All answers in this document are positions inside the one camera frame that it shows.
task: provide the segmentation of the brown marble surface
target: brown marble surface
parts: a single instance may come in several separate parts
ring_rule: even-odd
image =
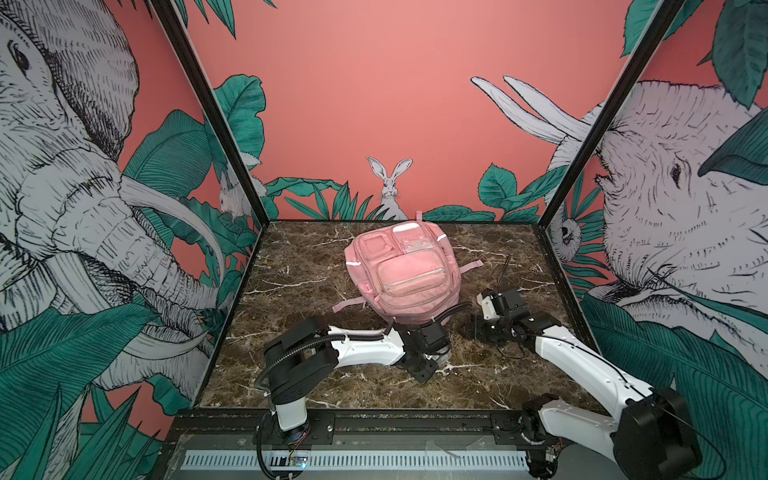
[[[205,387],[200,406],[264,407],[253,381],[263,368],[269,340],[311,315],[351,329],[378,329],[384,321],[367,306],[349,306],[333,315],[331,306],[358,296],[344,263],[344,248],[355,235],[381,227],[371,223],[274,222],[267,229],[245,294]],[[459,265],[480,259],[485,266],[462,276],[461,301],[493,287],[507,254],[506,282],[521,288],[531,310],[546,310],[566,326],[568,318],[530,227],[501,224],[446,224]],[[600,406],[576,382],[549,362],[525,354],[505,358],[494,347],[462,338],[449,323],[452,358],[425,385],[395,367],[338,369],[309,395],[310,408],[519,409],[527,400],[551,392],[585,409]],[[504,355],[521,356],[516,346]]]

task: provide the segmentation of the green leaf illustration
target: green leaf illustration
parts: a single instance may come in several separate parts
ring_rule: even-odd
[[[634,51],[635,45],[645,30],[645,25],[654,13],[658,0],[633,0],[624,20],[624,53],[622,57]]]
[[[99,425],[98,430],[89,438],[77,457],[67,470],[64,480],[80,480],[81,478],[103,478],[109,467],[110,460],[118,454],[120,438],[128,424],[138,390],[125,402],[117,407],[109,418]]]
[[[671,37],[672,34],[677,31],[678,28],[683,26],[683,23],[685,23],[686,20],[689,19],[690,16],[694,14],[696,9],[699,8],[699,5],[701,5],[701,2],[703,2],[703,0],[685,0],[685,3],[683,3],[682,8],[680,8],[680,11],[677,13],[674,20],[672,21],[672,25],[670,25],[670,29],[667,30],[667,34],[664,36],[664,40]]]
[[[326,220],[326,218],[323,215],[318,214],[316,211],[312,210],[307,205],[302,204],[301,202],[296,201],[293,198],[286,197],[286,202],[288,202],[288,204],[291,207],[297,209],[299,212],[307,215],[308,217],[314,218],[315,220]]]
[[[319,190],[332,188],[336,191],[341,190],[342,187],[333,180],[311,180],[309,178],[293,177],[278,177],[265,185],[266,194],[270,197],[281,195],[283,190],[288,190],[299,197],[308,197],[315,193],[315,186],[317,186]]]
[[[728,468],[724,478],[768,478],[768,463],[755,461],[763,458],[758,439],[768,438],[768,380],[683,328],[635,322],[620,307],[589,294],[581,308],[607,359],[658,388],[675,381],[693,425],[723,453]],[[706,442],[699,445],[704,460],[692,473],[699,478],[718,475],[723,467],[718,455]]]
[[[731,97],[747,108],[768,69],[768,3],[737,6],[727,0],[717,19],[712,65]]]
[[[524,208],[522,210],[513,210],[507,212],[502,219],[502,222],[538,222],[538,207]]]
[[[603,224],[603,210],[595,210],[591,214],[586,214],[582,218],[578,219],[578,223],[598,223],[600,226]]]
[[[197,7],[200,9],[200,13],[202,13],[203,17],[205,17],[205,21],[208,22],[208,14],[205,12],[205,5],[203,5],[203,0],[194,0],[194,2],[195,5],[197,5]]]
[[[728,137],[699,167],[698,175],[713,170],[768,185],[768,108]]]
[[[174,416],[179,410],[188,409],[192,405],[191,400],[181,395],[179,389],[164,376],[158,374],[147,381],[154,387],[152,399],[163,407],[165,415]]]
[[[547,173],[528,184],[528,186],[520,192],[520,195],[531,194],[531,201],[538,200],[548,194],[552,189],[558,187],[560,182],[563,181],[563,177],[567,170],[567,165],[549,170]]]
[[[208,5],[214,11],[216,16],[227,26],[233,37],[235,35],[235,14],[232,12],[232,2],[230,0],[207,0]]]
[[[45,467],[48,466],[48,458],[51,455],[51,447],[53,447],[60,418],[61,389],[57,387],[53,400],[51,400],[51,406],[48,407],[48,413],[45,414],[40,429],[32,438],[21,461],[16,465],[11,480],[42,480]]]
[[[576,213],[574,214],[574,218],[579,218],[582,213],[587,211],[587,209],[592,206],[594,199],[598,197],[600,192],[600,187],[596,187],[594,190],[592,190],[589,195],[587,195],[579,204],[578,209],[576,209]]]
[[[204,126],[174,110],[160,128],[144,138],[123,175],[169,197],[186,198],[203,183],[210,166]]]
[[[57,388],[61,410],[67,411],[144,324],[157,318],[135,303],[93,315],[48,309],[1,335],[0,471],[27,449]]]
[[[277,205],[275,205],[274,197],[261,197],[260,199],[261,204],[264,205],[266,215],[270,218],[270,220],[276,220],[280,215],[280,211],[277,209]]]
[[[366,210],[368,210],[368,202],[371,201],[373,198],[373,195],[366,198],[362,201],[362,205],[360,205],[360,208],[357,209],[357,215],[355,215],[355,220],[362,220],[366,215]]]
[[[259,158],[264,148],[264,124],[257,115],[266,108],[261,80],[248,75],[234,75],[214,91],[237,147]]]
[[[600,268],[605,268],[606,270],[608,270],[608,265],[606,265],[605,263],[602,263],[600,260],[596,260],[592,257],[587,257],[586,255],[577,255],[576,257],[574,257],[573,263],[579,263],[581,265],[595,265],[595,266],[599,266]]]
[[[599,277],[607,279],[607,277],[602,272],[588,266],[563,265],[563,270],[573,276],[579,276],[581,278]]]
[[[574,183],[574,194],[571,197],[571,218],[576,217],[576,209],[578,209],[578,204],[581,201],[581,188],[583,185],[584,171],[582,170],[579,173],[578,178],[576,178],[576,183]]]
[[[179,8],[179,13],[181,13],[181,20],[184,21],[184,26],[186,27],[189,23],[189,16],[187,15],[187,6],[184,5],[184,0],[174,0],[176,2],[176,6]]]
[[[580,286],[581,288],[585,288],[587,290],[594,288],[594,283],[590,282],[589,280],[584,280],[583,278],[576,278],[576,277],[568,277],[568,282],[573,286]]]
[[[313,185],[312,187],[315,189],[315,203],[317,203],[318,211],[321,215],[323,215],[324,219],[330,220],[328,204],[326,203],[326,199],[323,197],[323,193],[319,190],[319,188],[317,188],[317,185]]]
[[[219,210],[213,208],[208,202],[201,204],[196,198],[186,199],[182,198],[179,201],[192,210],[198,217],[200,217],[206,225],[214,232],[216,239],[221,246],[223,254],[231,255],[238,252],[243,255],[247,255],[245,247],[251,246],[258,240],[256,232],[250,228],[243,228],[242,225],[235,223],[232,214],[222,214]],[[205,241],[200,232],[187,225],[182,220],[176,217],[171,217],[166,214],[158,214],[163,223],[167,225],[176,237],[181,240],[194,245],[199,243],[203,252],[208,254],[212,252],[212,249],[208,246],[208,242]]]
[[[605,250],[605,247],[603,247],[602,243],[590,243],[589,245],[582,245],[578,249],[578,254],[586,255],[587,253],[602,252],[603,250]]]
[[[511,210],[517,210],[518,208],[531,203],[533,200],[537,199],[534,198],[533,193],[529,192],[527,194],[519,194],[506,197],[501,201],[499,205],[502,209],[504,209],[504,213],[506,214]]]
[[[502,200],[518,193],[515,174],[491,164],[480,179],[478,193],[482,203],[489,207],[501,208]]]

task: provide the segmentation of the elephant tusk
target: elephant tusk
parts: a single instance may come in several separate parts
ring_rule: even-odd
[[[93,314],[112,308],[94,285],[77,253],[54,255],[45,261],[45,268],[81,312]]]
[[[210,247],[214,249],[216,260],[219,262],[220,271],[217,284],[221,285],[221,278],[226,267],[224,265],[224,255],[221,251],[219,240],[216,239],[214,232],[211,231],[205,222],[203,222],[203,220],[192,210],[186,208],[179,201],[166,194],[162,194],[133,178],[125,176],[123,176],[120,181],[120,198],[132,207],[153,208],[163,214],[171,215],[197,230],[205,241],[208,242]],[[211,278],[214,277],[214,274],[215,272],[210,272]]]
[[[183,355],[195,349],[203,340],[205,340],[206,335],[207,333],[201,333],[193,339],[176,343],[156,339],[153,336],[149,336],[142,332],[131,340],[123,348],[123,351],[128,355],[145,360],[172,359],[175,356]]]

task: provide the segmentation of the black metal frame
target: black metal frame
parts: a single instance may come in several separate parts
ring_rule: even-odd
[[[579,148],[576,157],[571,162],[571,166],[565,173],[563,181],[560,182],[554,197],[552,197],[547,209],[541,215],[538,221],[540,226],[548,227],[560,205],[565,202],[568,192],[571,191],[578,176],[587,166],[589,159],[592,158],[594,151],[600,144],[600,140],[611,126],[624,101],[627,100],[627,97],[632,92],[632,87],[634,87],[637,79],[643,73],[646,65],[648,65],[656,48],[664,39],[664,35],[669,30],[670,25],[672,25],[672,21],[677,13],[683,7],[683,3],[685,3],[685,0],[662,0],[657,14],[650,20],[647,30],[637,43],[637,47],[627,61],[624,71],[621,72],[621,76],[616,82],[614,89],[605,101],[603,110],[594,121],[594,124],[592,124],[592,129],[589,130],[589,134],[587,134],[584,142],[581,143],[581,148]]]
[[[255,434],[268,409],[191,409],[182,410],[170,426],[148,480],[161,480],[182,435]],[[517,450],[545,450],[560,442],[548,436],[540,445],[531,445],[520,436],[518,420],[522,410],[434,410],[434,409],[307,409],[307,416],[323,417],[333,425],[333,435],[493,435],[497,445],[513,445]],[[317,444],[328,444],[320,439]],[[564,445],[572,442],[562,439]]]
[[[237,148],[229,124],[219,108],[216,95],[210,87],[205,71],[197,60],[194,48],[187,37],[184,24],[181,23],[178,15],[176,15],[172,3],[171,0],[152,0],[157,18],[163,25],[165,34],[168,36],[170,44],[173,45],[182,68],[184,68],[184,73],[187,74],[187,78],[192,84],[197,100],[203,107],[203,113],[205,113],[211,128],[219,139],[224,155],[227,156],[227,161],[232,165],[232,169],[240,181],[240,186],[245,190],[246,197],[248,197],[253,212],[256,214],[259,225],[262,229],[266,229],[267,225],[270,224],[270,218],[267,216],[261,200],[259,200],[259,195],[253,188],[250,173],[246,170],[243,159],[240,157],[240,149]]]
[[[560,297],[563,300],[565,312],[568,315],[568,319],[571,321],[571,326],[573,326],[576,337],[595,352],[600,352],[597,343],[594,341],[594,336],[592,335],[592,330],[589,328],[587,319],[584,318],[584,314],[578,306],[578,301],[571,291],[571,284],[568,282],[565,273],[563,273],[563,269],[560,268],[560,262],[555,256],[554,250],[552,250],[552,244],[549,243],[547,230],[539,225],[534,225],[533,233],[538,240],[541,252],[544,254],[544,259],[552,274],[554,284],[558,288],[558,293],[560,293]]]

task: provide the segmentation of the wall mural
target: wall mural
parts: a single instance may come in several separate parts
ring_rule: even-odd
[[[655,3],[628,9],[625,53]],[[667,37],[701,3],[686,2]],[[725,456],[723,478],[768,478],[760,441],[768,435],[768,114],[754,103],[768,68],[768,4],[726,0],[718,13],[699,68],[713,68],[721,85],[639,82],[549,235],[603,354],[686,397],[695,425]],[[538,99],[531,106],[549,124],[574,124],[535,89],[507,81],[528,103]],[[561,141],[492,91],[518,127]],[[578,149],[568,138],[553,164]],[[694,473],[719,478],[723,463],[700,444],[704,463]]]
[[[0,37],[0,478],[143,478],[162,438],[129,422],[149,406],[121,389],[151,385],[165,415],[190,406],[258,226],[194,196],[211,168],[222,199],[242,189],[183,111],[118,167],[141,66],[101,0],[0,2]],[[207,272],[185,272],[174,242]]]

